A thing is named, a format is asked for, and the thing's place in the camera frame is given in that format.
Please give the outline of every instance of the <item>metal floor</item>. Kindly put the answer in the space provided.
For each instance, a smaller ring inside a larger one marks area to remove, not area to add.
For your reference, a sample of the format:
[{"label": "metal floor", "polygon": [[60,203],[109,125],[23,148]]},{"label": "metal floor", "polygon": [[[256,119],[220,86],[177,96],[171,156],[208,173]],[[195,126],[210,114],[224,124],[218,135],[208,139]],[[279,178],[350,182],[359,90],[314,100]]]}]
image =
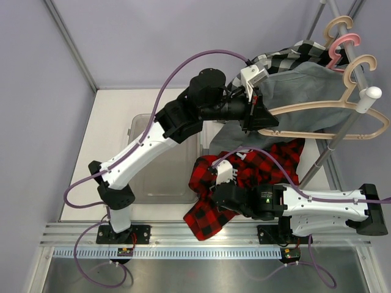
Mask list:
[{"label": "metal floor", "polygon": [[[369,292],[354,248],[314,248],[317,263],[337,280],[333,292]],[[310,261],[308,250],[302,248],[302,260]],[[88,272],[101,259],[81,259]],[[315,269],[292,266],[282,269],[266,281],[258,281],[282,264],[278,260],[191,260],[133,259],[126,266],[133,274],[117,289],[105,289],[81,278],[73,259],[53,258],[47,274],[44,293],[227,293],[227,292],[330,292],[317,276]],[[123,272],[103,266],[89,272],[94,280],[106,284],[118,283]]]}]

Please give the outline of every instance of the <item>cable clip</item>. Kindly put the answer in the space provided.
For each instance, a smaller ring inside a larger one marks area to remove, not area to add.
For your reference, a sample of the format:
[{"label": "cable clip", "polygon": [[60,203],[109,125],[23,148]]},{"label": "cable clip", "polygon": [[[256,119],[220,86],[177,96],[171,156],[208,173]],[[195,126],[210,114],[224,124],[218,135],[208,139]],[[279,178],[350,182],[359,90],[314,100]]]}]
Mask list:
[{"label": "cable clip", "polygon": [[105,171],[106,173],[111,173],[111,170],[109,169],[110,166],[100,167],[100,172]]}]

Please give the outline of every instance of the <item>beige hanger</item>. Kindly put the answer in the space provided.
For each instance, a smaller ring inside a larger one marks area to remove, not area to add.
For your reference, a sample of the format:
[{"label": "beige hanger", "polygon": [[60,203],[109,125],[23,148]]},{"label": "beige hanger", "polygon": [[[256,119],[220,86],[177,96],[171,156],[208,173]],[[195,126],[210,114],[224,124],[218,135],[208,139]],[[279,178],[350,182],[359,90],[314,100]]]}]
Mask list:
[{"label": "beige hanger", "polygon": [[338,23],[346,23],[346,27],[348,29],[353,27],[353,20],[347,15],[338,16],[330,21],[323,31],[323,38],[326,40],[326,44],[324,46],[326,48],[330,47],[330,45],[334,42],[334,36],[331,35],[331,29]]},{"label": "beige hanger", "polygon": [[[345,72],[343,73],[343,83],[346,86],[346,90],[343,93],[342,97],[338,101],[317,101],[317,102],[308,102],[301,104],[294,104],[284,107],[278,107],[272,110],[269,110],[273,115],[279,115],[283,113],[296,112],[299,110],[307,109],[317,109],[324,107],[336,107],[336,108],[348,108],[356,109],[357,104],[348,102],[348,98],[352,94],[354,88],[356,87],[356,82],[351,80],[351,74],[355,67],[359,66],[361,63],[368,63],[370,70],[373,71],[376,69],[377,61],[376,58],[372,55],[361,55],[354,59],[348,67],[346,67]],[[376,136],[382,134],[390,125],[390,120],[384,116],[382,113],[369,108],[367,114],[377,118],[383,123],[383,126],[372,134],[347,134],[344,139],[373,139]],[[273,131],[269,129],[258,130],[263,136],[279,136],[279,137],[302,137],[305,139],[333,139],[335,134],[329,133],[314,133],[314,132],[297,132],[297,131]]]}]

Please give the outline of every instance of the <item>black and white plaid shirt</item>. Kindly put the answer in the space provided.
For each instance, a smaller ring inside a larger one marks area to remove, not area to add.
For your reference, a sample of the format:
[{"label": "black and white plaid shirt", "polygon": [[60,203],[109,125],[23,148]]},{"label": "black and white plaid shirt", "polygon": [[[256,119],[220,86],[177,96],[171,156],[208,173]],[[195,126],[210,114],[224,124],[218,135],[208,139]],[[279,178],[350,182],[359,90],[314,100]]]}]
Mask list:
[{"label": "black and white plaid shirt", "polygon": [[[344,49],[337,48],[337,53],[341,54],[342,57],[336,65],[349,64],[349,60]],[[331,58],[327,48],[314,41],[304,40],[279,52],[270,52],[259,55],[252,61],[253,63],[262,63],[269,74],[274,74],[295,69],[303,62],[314,62],[325,67],[331,61]],[[234,90],[240,85],[239,74],[228,85],[228,89]]]}]

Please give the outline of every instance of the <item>white table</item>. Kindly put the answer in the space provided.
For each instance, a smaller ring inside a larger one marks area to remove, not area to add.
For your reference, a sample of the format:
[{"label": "white table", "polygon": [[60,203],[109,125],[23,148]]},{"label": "white table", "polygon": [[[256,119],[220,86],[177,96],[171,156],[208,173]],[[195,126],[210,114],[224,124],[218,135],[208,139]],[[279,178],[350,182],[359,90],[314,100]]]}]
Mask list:
[{"label": "white table", "polygon": [[[177,98],[181,89],[166,90],[161,98],[159,109],[168,101]],[[91,161],[104,162],[121,151],[128,143],[128,129],[138,114],[151,112],[158,90],[99,90],[95,98],[72,182],[89,176],[88,164]],[[208,121],[204,123],[201,143],[208,148],[211,139],[221,129],[222,124]],[[301,179],[319,156],[315,140],[307,140],[297,170]],[[329,190],[326,174],[322,168],[307,186],[308,190]],[[100,201],[97,183],[90,180],[71,190],[68,199],[74,204],[88,204]],[[178,221],[193,204],[132,204],[131,219],[137,221]],[[73,209],[65,206],[61,221],[97,221],[106,214],[103,206],[88,209]],[[252,221],[245,217],[235,217],[235,221]]]}]

